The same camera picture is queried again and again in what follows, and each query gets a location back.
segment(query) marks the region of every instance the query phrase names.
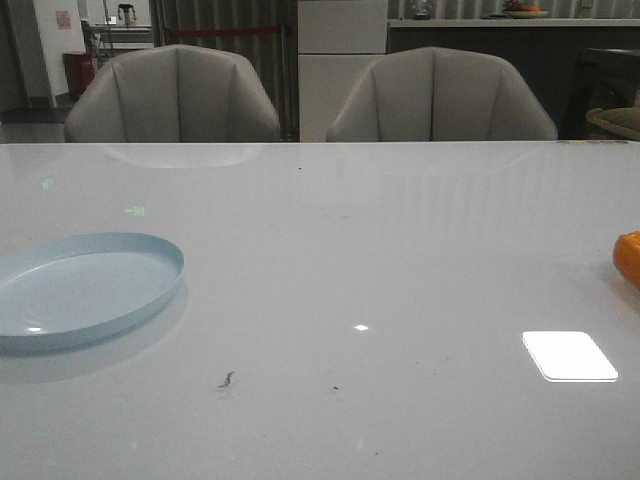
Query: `chair backrest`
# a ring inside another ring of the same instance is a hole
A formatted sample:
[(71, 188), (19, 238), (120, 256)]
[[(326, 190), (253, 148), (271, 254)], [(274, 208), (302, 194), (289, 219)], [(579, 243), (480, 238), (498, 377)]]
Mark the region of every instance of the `chair backrest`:
[(327, 134), (335, 142), (556, 138), (513, 65), (439, 47), (386, 55), (365, 67)]
[(68, 142), (263, 142), (278, 116), (249, 61), (170, 45), (111, 59), (65, 122)]

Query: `red trash can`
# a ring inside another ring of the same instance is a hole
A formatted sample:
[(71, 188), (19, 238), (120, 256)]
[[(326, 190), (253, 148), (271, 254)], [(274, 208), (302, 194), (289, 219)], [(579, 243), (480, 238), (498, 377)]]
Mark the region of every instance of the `red trash can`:
[(76, 101), (95, 77), (91, 54), (85, 52), (63, 53), (62, 61), (64, 73), (67, 76), (67, 85), (69, 85), (69, 97)]

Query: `glossy table surface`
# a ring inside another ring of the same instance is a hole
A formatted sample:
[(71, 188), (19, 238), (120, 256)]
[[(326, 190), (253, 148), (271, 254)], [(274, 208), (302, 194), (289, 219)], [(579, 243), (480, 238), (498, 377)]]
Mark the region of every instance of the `glossy table surface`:
[[(185, 257), (138, 328), (0, 352), (2, 480), (640, 477), (640, 144), (1, 145), (0, 198), (0, 255)], [(529, 330), (618, 380), (545, 380)]]

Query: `light blue plate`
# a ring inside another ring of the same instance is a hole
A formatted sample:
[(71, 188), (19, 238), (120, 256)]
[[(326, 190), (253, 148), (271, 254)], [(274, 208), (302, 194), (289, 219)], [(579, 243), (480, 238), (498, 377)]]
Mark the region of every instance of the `light blue plate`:
[(46, 351), (109, 337), (158, 313), (184, 258), (140, 233), (76, 235), (0, 258), (0, 347)]

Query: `kettle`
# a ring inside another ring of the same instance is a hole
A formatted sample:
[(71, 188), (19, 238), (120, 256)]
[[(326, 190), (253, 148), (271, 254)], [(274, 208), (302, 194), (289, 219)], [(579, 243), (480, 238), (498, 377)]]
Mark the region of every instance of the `kettle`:
[(129, 3), (121, 3), (118, 5), (118, 18), (122, 20), (122, 16), (120, 16), (120, 12), (124, 15), (124, 24), (127, 27), (136, 24), (136, 9), (133, 8), (133, 5)]

